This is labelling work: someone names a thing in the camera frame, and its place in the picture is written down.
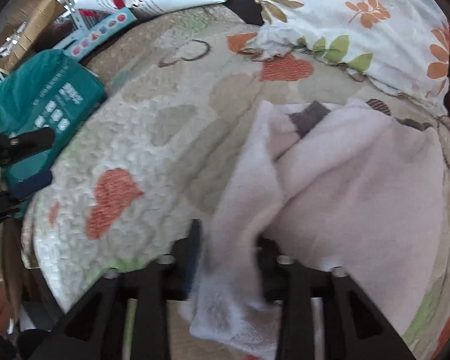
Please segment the cardboard box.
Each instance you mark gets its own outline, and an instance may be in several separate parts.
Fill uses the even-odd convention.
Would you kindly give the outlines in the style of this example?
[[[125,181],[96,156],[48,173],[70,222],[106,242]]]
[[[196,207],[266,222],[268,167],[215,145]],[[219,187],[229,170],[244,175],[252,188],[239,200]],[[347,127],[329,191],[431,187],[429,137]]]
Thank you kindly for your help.
[[[9,75],[65,7],[58,0],[17,0],[5,11],[0,31],[0,72]]]

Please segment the white floral pillow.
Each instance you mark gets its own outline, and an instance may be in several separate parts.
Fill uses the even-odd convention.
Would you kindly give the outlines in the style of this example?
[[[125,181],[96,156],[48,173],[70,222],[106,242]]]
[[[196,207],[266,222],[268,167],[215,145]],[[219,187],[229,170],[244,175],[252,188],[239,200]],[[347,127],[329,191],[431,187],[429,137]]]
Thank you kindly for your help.
[[[292,50],[365,76],[385,93],[446,113],[450,30],[435,0],[255,0],[264,21],[245,49]]]

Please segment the pink floral knit cardigan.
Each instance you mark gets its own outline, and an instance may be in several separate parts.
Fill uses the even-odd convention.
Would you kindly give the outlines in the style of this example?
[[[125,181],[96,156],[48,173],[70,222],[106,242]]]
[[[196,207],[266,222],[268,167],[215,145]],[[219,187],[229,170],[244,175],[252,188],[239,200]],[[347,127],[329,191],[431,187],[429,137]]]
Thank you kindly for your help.
[[[443,176],[432,127],[357,99],[262,102],[206,235],[191,333],[273,356],[279,313],[261,290],[260,235],[307,267],[344,267],[404,333],[433,272]]]

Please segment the teal tissue package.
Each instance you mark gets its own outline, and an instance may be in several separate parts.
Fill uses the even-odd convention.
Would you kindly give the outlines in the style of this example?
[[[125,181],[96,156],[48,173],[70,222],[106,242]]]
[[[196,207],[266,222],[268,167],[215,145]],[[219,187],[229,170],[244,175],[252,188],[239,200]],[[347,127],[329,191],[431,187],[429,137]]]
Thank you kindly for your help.
[[[44,170],[53,173],[59,154],[106,99],[100,79],[59,49],[38,53],[5,78],[0,83],[0,133],[16,137],[49,127],[55,141],[49,150],[0,166],[0,192]],[[22,216],[35,194],[12,217]]]

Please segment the quilted heart pattern bedspread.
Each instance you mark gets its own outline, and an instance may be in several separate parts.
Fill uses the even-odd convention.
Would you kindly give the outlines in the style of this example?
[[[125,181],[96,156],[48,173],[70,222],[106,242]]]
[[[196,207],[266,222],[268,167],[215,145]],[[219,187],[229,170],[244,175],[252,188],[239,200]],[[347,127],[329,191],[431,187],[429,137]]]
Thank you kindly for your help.
[[[206,235],[262,102],[344,105],[360,100],[416,127],[431,127],[444,165],[441,238],[424,298],[404,333],[417,359],[450,338],[450,119],[303,53],[263,63],[239,50],[256,33],[223,6],[194,8],[137,26],[89,68],[109,99],[57,159],[23,225],[27,261],[56,302],[71,308],[108,268],[140,269],[183,237]],[[195,292],[175,310],[179,359],[246,352],[190,331]]]

